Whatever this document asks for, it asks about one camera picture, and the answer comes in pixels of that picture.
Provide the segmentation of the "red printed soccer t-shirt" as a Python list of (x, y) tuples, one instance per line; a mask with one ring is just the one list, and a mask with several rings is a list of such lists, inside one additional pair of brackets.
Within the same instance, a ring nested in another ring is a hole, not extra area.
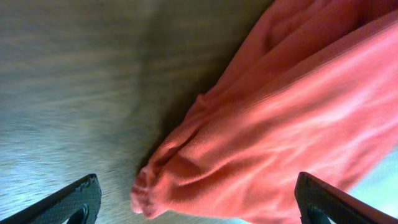
[(296, 223), (306, 171), (352, 188), (397, 144), (397, 2), (278, 0), (137, 176), (131, 207)]

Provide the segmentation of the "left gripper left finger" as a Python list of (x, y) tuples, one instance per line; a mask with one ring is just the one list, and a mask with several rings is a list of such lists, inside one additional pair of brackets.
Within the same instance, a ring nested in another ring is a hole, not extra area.
[(81, 223), (96, 221), (101, 206), (96, 174), (88, 174), (41, 201), (1, 220), (1, 224)]

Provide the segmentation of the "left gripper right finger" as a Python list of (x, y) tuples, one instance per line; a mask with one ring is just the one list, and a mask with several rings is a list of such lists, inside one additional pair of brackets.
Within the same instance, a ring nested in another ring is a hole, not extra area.
[(300, 172), (295, 199), (302, 224), (397, 224), (397, 219), (308, 172)]

